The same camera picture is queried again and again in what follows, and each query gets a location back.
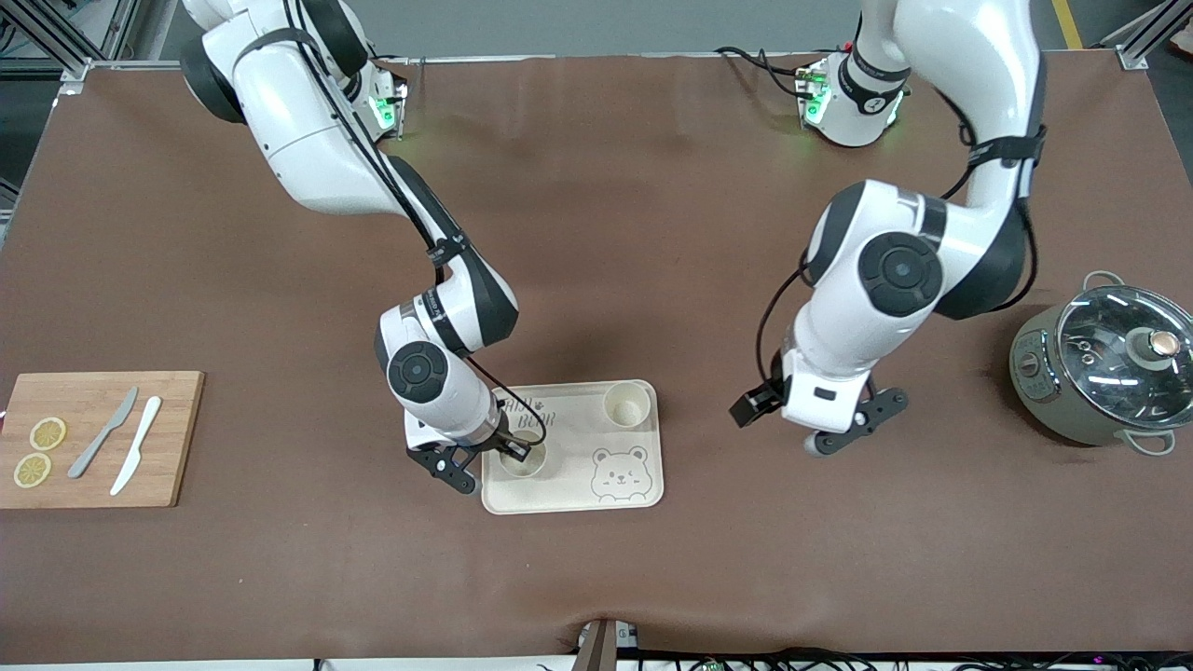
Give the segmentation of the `white IKEA cup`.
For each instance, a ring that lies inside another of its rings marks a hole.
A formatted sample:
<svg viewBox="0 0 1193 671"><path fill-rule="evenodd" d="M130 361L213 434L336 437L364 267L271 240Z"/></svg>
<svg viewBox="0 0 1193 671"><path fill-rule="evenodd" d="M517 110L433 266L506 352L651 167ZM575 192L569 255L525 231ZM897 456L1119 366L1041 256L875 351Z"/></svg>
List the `white IKEA cup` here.
<svg viewBox="0 0 1193 671"><path fill-rule="evenodd" d="M651 415L651 392L638 378L617 382L605 390L602 410L610 423L632 430Z"/></svg>
<svg viewBox="0 0 1193 671"><path fill-rule="evenodd" d="M519 464L515 462L507 461L507 458L502 458L501 455L497 454L499 463L511 478L517 478L517 479L533 478L536 474L538 474L538 472L542 470L542 467L544 467L545 464L545 458L546 458L546 447L544 444L545 441L542 439L540 436L536 436L536 433L532 433L531 431L515 431L513 436L519 439L528 442L528 445L533 447L531 455L528 455L528 458L526 458L525 463Z"/></svg>

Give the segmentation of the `beige bear print tray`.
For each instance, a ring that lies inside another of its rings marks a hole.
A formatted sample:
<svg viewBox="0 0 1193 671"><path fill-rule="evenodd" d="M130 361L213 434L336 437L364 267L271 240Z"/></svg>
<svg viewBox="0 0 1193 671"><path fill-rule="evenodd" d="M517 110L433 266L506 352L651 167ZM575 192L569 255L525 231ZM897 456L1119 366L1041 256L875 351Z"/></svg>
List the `beige bear print tray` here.
<svg viewBox="0 0 1193 671"><path fill-rule="evenodd" d="M608 421L602 396L626 381L538 384L496 390L509 429L545 433L546 458L533 478L511 478L499 453L483 456L480 497L492 515L580 513L651 507L665 495L665 463L655 388L651 415L632 430Z"/></svg>

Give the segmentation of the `brown table cover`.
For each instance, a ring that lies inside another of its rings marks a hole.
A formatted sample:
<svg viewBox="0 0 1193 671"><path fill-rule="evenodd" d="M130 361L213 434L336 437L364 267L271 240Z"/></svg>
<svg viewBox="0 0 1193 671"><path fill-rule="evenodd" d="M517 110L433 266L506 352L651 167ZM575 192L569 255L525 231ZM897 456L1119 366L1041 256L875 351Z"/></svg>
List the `brown table cover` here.
<svg viewBox="0 0 1193 671"><path fill-rule="evenodd" d="M480 362L651 382L662 499L489 515L429 478L373 350L433 277L413 226L298 207L177 72L94 72L0 252L0 404L21 373L205 384L175 507L0 513L0 664L550 654L600 617L701 653L1193 650L1188 436L1167 458L1062 445L1006 362L1093 270L1193 309L1193 187L1146 73L1047 55L1036 289L932 318L876 369L908 408L832 458L728 411L832 195L957 179L937 94L842 150L719 57L426 64L415 86L396 149L520 304Z"/></svg>

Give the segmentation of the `grey-green electric cooking pot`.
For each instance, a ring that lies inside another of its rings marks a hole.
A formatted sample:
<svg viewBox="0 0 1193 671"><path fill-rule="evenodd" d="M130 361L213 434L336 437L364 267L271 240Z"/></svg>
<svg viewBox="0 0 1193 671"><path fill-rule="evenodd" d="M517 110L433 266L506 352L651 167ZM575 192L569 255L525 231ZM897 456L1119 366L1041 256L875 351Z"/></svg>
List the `grey-green electric cooking pot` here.
<svg viewBox="0 0 1193 671"><path fill-rule="evenodd" d="M1078 294L1106 284L1129 285L1120 276L1099 270L1086 276ZM1176 447L1176 430L1193 423L1160 431L1124 425L1092 406L1067 377L1058 347L1061 313L1076 296L1041 310L1018 331L1008 355L1016 395L1036 420L1062 438L1089 447L1120 443L1141 455L1168 456Z"/></svg>

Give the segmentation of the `wooden cutting board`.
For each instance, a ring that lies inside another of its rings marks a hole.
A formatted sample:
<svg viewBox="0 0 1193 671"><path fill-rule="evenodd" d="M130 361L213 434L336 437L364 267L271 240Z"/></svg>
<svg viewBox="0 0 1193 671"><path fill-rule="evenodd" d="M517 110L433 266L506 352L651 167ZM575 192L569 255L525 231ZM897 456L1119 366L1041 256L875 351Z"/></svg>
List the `wooden cutting board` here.
<svg viewBox="0 0 1193 671"><path fill-rule="evenodd" d="M0 431L0 511L174 505L183 485L203 382L200 371L21 374L6 404ZM138 398L125 423L103 443L86 474L69 479L68 469L135 386ZM111 497L111 485L135 437L146 400L152 396L162 398L163 404L146 436L144 458L124 491ZM52 450L37 451L30 447L29 432L47 417L64 420L67 438ZM14 467L30 453L47 453L52 458L51 475L33 488L17 488Z"/></svg>

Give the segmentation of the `glass pot lid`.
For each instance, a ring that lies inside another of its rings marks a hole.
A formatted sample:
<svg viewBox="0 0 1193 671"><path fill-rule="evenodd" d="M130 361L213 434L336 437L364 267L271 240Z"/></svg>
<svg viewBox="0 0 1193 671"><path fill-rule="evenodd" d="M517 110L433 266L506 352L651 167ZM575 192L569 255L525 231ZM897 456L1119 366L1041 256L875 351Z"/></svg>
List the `glass pot lid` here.
<svg viewBox="0 0 1193 671"><path fill-rule="evenodd" d="M1061 313L1067 377L1092 406L1146 431L1193 423L1193 315L1162 294L1095 287Z"/></svg>

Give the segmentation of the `white plastic knife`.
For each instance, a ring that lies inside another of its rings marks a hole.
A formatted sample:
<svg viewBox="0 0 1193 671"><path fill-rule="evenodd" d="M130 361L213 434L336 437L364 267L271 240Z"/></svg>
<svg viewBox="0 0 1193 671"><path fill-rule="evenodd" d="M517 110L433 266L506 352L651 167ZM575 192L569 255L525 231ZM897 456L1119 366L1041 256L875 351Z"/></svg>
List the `white plastic knife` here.
<svg viewBox="0 0 1193 671"><path fill-rule="evenodd" d="M152 396L146 400L146 407L140 415L136 433L132 433L129 451L125 455L115 484L111 485L109 491L111 497L119 495L124 491L126 484L130 484L132 475L135 475L137 468L140 467L142 458L144 458L144 455L142 455L142 447L144 447L146 436L148 436L155 419L157 419L157 412L160 412L162 404L163 399L160 396Z"/></svg>

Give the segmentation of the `grey plastic knife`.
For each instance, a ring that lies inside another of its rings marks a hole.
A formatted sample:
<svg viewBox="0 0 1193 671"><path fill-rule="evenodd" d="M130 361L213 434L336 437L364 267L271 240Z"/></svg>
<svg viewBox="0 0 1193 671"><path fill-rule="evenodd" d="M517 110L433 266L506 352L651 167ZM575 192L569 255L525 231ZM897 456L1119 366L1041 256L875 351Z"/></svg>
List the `grey plastic knife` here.
<svg viewBox="0 0 1193 671"><path fill-rule="evenodd" d="M94 461L99 450L101 450L103 443L105 443L111 433L115 433L116 429L120 427L125 423L136 404L137 398L138 387L135 386L126 392L124 400L115 411L115 415L110 417L109 421L103 425L95 438L89 442L89 447L86 447L84 453L74 461L72 468L68 469L67 476L69 479L78 479L86 474L89 464Z"/></svg>

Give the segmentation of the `metal table edge bracket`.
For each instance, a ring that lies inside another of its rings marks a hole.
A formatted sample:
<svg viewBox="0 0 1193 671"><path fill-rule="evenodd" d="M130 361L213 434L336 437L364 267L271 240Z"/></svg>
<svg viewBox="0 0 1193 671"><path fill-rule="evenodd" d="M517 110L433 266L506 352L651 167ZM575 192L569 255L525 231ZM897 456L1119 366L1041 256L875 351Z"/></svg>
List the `metal table edge bracket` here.
<svg viewBox="0 0 1193 671"><path fill-rule="evenodd" d="M581 629L570 671L638 671L642 650L638 626L608 618L593 620Z"/></svg>

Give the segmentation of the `aluminium frame profile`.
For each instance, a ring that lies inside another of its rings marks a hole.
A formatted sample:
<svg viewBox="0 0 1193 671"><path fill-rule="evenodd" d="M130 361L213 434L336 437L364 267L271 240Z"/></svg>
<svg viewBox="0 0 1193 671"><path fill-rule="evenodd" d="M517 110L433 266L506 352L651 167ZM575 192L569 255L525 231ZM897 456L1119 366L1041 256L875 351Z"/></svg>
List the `aluminium frame profile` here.
<svg viewBox="0 0 1193 671"><path fill-rule="evenodd" d="M1090 49L1115 51L1125 70L1146 70L1146 55L1193 19L1193 0L1162 0L1129 24L1117 27Z"/></svg>
<svg viewBox="0 0 1193 671"><path fill-rule="evenodd" d="M146 0L0 0L0 81L78 80L130 54Z"/></svg>

